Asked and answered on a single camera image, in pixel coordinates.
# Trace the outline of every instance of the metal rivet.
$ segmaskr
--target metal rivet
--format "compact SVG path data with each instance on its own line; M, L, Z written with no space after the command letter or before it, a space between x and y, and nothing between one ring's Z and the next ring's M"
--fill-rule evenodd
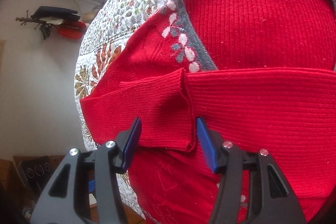
M260 149L259 154L262 156L267 156L269 153L265 148L263 148L263 149Z
M78 154L78 149L77 148L71 149L69 154L72 155L72 156L76 156Z
M225 141L225 142L223 142L223 146L225 148L232 148L233 147L233 143L231 143L230 141Z
M105 146L107 148L113 148L113 147L116 146L116 143L114 141L107 141L106 144L105 144Z

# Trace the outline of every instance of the clamp jaw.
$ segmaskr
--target clamp jaw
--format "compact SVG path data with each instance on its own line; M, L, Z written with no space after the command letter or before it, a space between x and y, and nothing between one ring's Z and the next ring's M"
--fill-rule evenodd
M95 224L89 220L88 171L94 170L100 224L127 224L116 173L130 167L141 135L135 118L129 130L118 133L98 150L73 148L44 188L31 216L32 224Z
M299 202L266 149L242 151L220 133L209 130L205 121L196 121L197 136L208 167L222 174L209 224L236 224L241 199L243 170L250 172L249 206L241 224L305 224Z

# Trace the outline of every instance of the red knit fabric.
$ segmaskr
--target red knit fabric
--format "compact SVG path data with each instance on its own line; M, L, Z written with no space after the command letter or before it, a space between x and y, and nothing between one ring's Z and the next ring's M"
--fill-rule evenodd
M195 30L220 70L192 74L186 72L188 60L176 62L171 46L178 37L162 35L172 13L166 8L166 13L153 15L134 33L95 91L81 100L85 121L94 140L103 143L128 128L135 116L142 119L130 182L140 206L162 224L204 224L211 214L219 176L206 166L196 140L198 116L244 150L269 150L309 220L336 183L336 73L332 71L336 24L332 7L326 0L288 0L289 10L304 7L300 14L291 15L297 19L294 23L272 14L286 2L268 0L265 14L254 14L253 20L246 21L246 1L226 1L226 5L212 5L209 18L216 13L220 22L241 24L233 24L233 30L228 24L220 24L216 32L209 30L230 33L223 36L224 45L217 47L221 38L202 31L206 23L212 26L217 21L203 22L202 16L193 20L200 3L192 5L185 0ZM255 5L262 1L255 0ZM227 6L232 11L228 18ZM317 14L316 7L323 18L308 16ZM280 30L271 27L276 19L286 35L275 35ZM263 31L252 28L263 22ZM315 42L320 35L323 42ZM275 61L273 51L262 50L268 49L265 43L282 49L278 51L281 58ZM234 44L239 51L229 55L234 59L230 61L224 53ZM237 56L246 60L245 68L237 69L243 67L237 65ZM272 64L281 67L270 68ZM248 198L246 176L244 184L243 194ZM244 212L240 214L240 220L243 218Z
M324 0L184 0L219 69L334 69L334 11Z

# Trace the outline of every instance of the red object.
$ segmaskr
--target red object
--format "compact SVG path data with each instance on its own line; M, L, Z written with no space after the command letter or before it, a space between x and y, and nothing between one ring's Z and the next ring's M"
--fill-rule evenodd
M81 21L64 20L64 23L57 27L57 32L64 37L79 40L86 32L86 24Z
M327 0L184 4L219 70L189 73L199 54L186 51L188 44L181 46L186 58L176 61L182 36L166 31L175 17L175 4L168 5L131 36L95 91L81 100L93 139L113 139L139 116L140 148L129 170L139 205L162 224L204 224L219 176L206 166L197 142L195 121L202 116L241 149L270 151L311 219L336 183L333 7ZM190 31L185 34L191 39ZM247 176L244 183L248 202Z

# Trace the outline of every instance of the clamp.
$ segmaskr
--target clamp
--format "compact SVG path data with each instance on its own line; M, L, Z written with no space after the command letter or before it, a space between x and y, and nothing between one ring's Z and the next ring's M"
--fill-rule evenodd
M206 163L222 174L209 224L236 224L240 209L243 170L249 170L250 191L246 220L241 224L305 224L300 204L275 160L266 149L242 151L221 134L196 120L197 137Z
M118 133L98 150L72 148L44 188L31 215L32 224L96 224L89 209L88 172L94 170L100 224L127 224L116 173L130 167L141 135L135 118L129 130Z

